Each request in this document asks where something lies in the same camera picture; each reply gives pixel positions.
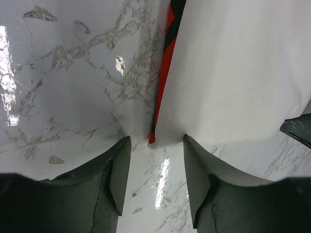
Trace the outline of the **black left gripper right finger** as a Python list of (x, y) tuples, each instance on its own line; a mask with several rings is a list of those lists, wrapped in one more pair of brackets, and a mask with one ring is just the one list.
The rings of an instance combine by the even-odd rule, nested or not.
[(308, 233), (311, 180), (269, 181), (243, 172), (183, 138), (193, 228), (199, 233)]

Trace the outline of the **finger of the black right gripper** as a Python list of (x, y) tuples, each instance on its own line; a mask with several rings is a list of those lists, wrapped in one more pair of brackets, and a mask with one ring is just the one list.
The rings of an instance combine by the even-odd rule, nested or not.
[(300, 117), (286, 120), (280, 127), (280, 131), (297, 140), (309, 149), (311, 148), (311, 114), (303, 114)]

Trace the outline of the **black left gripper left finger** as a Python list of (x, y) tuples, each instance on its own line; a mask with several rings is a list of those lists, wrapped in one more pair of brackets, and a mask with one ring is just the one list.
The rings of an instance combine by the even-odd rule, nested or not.
[(0, 176), (3, 233), (114, 233), (122, 215), (131, 139), (53, 180)]

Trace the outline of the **white t shirt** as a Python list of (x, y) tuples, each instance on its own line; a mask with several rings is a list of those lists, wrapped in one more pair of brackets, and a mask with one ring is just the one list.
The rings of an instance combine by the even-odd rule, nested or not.
[(186, 0), (156, 141), (259, 141), (311, 99), (308, 0)]

